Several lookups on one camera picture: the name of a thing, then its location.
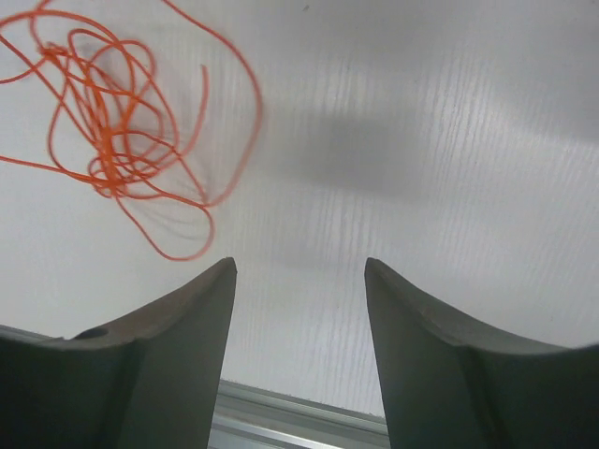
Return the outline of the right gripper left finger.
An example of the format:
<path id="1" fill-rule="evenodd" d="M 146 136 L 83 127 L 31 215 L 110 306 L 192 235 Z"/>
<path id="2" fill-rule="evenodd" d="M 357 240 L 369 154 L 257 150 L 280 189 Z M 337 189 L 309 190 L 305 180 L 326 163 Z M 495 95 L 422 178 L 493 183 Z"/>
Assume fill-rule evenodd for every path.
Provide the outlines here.
<path id="1" fill-rule="evenodd" d="M 74 338 L 1 329 L 5 448 L 204 448 L 237 268 L 191 282 Z"/>

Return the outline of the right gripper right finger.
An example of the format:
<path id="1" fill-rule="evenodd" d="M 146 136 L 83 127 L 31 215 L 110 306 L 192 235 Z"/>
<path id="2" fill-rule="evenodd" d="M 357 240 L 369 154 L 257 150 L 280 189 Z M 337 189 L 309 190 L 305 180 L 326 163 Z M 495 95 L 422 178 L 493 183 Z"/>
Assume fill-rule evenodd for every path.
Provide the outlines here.
<path id="1" fill-rule="evenodd" d="M 365 265 L 367 309 L 394 448 L 594 448 L 598 348 L 501 330 Z"/>

